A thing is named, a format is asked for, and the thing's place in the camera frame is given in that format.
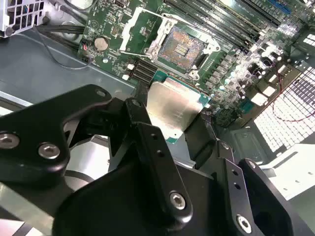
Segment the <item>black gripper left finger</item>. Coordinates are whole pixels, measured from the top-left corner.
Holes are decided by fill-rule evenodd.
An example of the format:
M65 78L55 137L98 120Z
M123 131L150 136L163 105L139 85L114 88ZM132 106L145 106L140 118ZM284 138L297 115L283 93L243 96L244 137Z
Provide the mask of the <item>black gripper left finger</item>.
M0 135L1 180L35 187L61 180L71 147L89 136L109 137L123 182L107 176L89 184L64 203L59 218L104 219L109 203L122 215L132 197L164 226L183 226L192 218L191 200L161 130L134 98L121 101L99 86L83 86L3 116Z

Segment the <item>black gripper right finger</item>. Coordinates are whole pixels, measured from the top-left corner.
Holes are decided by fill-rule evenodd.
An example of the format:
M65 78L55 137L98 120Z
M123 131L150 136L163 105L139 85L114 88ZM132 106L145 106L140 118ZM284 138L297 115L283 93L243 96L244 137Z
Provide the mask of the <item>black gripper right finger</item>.
M248 159L236 161L229 145L197 115L184 132L195 165L185 175L192 229L199 236L292 236L288 202Z

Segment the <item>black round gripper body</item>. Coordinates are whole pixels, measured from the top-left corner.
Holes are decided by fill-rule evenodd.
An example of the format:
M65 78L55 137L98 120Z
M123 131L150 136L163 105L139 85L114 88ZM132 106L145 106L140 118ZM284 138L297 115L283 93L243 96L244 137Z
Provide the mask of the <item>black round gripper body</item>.
M231 236L215 181L177 167L192 201L192 219L169 231L152 184L136 161L71 194L55 215L55 236Z

